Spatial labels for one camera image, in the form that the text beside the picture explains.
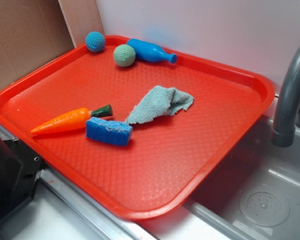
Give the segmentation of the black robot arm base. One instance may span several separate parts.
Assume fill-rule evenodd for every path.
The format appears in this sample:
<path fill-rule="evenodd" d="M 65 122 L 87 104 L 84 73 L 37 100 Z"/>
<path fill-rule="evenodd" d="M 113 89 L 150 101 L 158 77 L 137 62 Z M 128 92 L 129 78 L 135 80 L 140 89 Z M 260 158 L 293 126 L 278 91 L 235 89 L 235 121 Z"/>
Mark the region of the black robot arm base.
<path fill-rule="evenodd" d="M 22 140 L 0 137 L 0 224 L 33 200 L 42 165 Z"/>

